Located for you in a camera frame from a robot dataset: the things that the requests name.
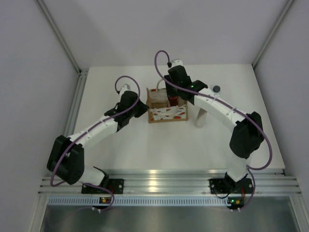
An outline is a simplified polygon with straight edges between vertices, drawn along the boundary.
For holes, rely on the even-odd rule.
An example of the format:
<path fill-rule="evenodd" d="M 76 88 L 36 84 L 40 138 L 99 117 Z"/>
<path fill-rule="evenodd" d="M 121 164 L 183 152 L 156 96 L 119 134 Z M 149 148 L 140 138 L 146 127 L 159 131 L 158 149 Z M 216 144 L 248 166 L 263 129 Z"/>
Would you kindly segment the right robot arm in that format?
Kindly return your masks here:
<path fill-rule="evenodd" d="M 231 132 L 229 147 L 234 156 L 225 173 L 224 183 L 228 191 L 236 192 L 247 176 L 246 167 L 251 153 L 264 141 L 261 116 L 257 112 L 237 113 L 236 108 L 223 101 L 205 83 L 191 81 L 182 65 L 169 68 L 165 77 L 172 83 L 172 87 L 177 86 L 176 95 L 215 117 Z"/>

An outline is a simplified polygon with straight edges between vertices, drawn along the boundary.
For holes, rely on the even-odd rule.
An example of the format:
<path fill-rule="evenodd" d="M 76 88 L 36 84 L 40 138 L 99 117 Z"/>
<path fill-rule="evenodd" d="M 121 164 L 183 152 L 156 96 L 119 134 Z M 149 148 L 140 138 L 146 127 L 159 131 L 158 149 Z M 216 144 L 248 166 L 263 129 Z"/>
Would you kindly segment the burlap watermelon canvas bag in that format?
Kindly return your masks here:
<path fill-rule="evenodd" d="M 159 88 L 160 79 L 155 88 L 147 88 L 148 123 L 178 122 L 188 120 L 187 101 L 178 97 L 178 105 L 170 107 L 166 88 Z"/>

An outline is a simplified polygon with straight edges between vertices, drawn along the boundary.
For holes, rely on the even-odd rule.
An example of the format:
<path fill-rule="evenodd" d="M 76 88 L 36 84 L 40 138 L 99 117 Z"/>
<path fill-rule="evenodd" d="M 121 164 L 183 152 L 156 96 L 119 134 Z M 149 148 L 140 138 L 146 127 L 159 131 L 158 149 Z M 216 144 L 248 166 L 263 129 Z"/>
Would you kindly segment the white bottle grey cap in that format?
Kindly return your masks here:
<path fill-rule="evenodd" d="M 210 87 L 214 96 L 219 97 L 221 95 L 221 87 L 218 85 L 212 85 Z"/>

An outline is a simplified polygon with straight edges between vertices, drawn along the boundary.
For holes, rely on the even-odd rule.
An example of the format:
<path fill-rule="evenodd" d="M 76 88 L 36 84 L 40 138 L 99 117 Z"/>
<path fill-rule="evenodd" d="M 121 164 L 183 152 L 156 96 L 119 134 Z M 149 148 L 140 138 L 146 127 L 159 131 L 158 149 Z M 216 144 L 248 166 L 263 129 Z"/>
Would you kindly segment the red bottle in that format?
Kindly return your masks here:
<path fill-rule="evenodd" d="M 168 101 L 169 101 L 170 107 L 178 105 L 178 97 L 177 96 L 168 96 Z"/>

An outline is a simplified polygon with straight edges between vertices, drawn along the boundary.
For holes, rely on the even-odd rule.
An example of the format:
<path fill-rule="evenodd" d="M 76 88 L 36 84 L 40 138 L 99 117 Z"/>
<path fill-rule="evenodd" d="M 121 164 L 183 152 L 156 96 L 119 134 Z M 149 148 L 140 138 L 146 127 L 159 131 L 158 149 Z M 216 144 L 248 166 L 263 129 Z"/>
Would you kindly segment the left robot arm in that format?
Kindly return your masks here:
<path fill-rule="evenodd" d="M 125 127 L 131 118 L 145 114 L 149 107 L 138 94 L 125 91 L 120 95 L 116 106 L 102 116 L 93 125 L 69 137 L 63 135 L 55 139 L 47 169 L 52 176 L 59 177 L 69 185 L 80 183 L 91 184 L 98 193 L 108 190 L 108 175 L 97 167 L 85 166 L 85 154 L 103 139 Z"/>

